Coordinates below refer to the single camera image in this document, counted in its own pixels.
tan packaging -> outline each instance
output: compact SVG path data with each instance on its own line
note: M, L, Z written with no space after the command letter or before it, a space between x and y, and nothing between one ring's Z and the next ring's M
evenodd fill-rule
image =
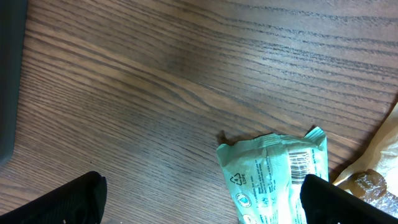
M398 218L398 106L377 131L365 153L333 184Z

snack packet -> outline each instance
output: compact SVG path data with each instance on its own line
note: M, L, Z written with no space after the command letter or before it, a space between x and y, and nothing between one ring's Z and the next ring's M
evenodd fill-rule
M239 223L307 223L300 190L307 174L328 180L326 135L268 134L218 147L217 158Z
M377 131L365 153L333 184L398 218L398 106Z

white barcode label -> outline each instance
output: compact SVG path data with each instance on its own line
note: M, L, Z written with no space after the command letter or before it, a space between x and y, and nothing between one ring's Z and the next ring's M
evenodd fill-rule
M292 184L303 184L305 176L310 173L310 154L308 152L289 153Z

brown wooden surface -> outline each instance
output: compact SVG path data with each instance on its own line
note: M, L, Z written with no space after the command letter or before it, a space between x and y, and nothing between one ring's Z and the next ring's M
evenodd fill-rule
M96 170L104 223L237 223L221 130L321 126L334 179L395 102L397 11L392 0L30 0L0 213Z

green packet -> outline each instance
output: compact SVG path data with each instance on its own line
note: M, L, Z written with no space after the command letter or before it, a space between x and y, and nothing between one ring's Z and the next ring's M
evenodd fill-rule
M235 203L239 223L307 223L300 190L307 174L328 181L326 134L304 138L268 134L222 144L217 158Z

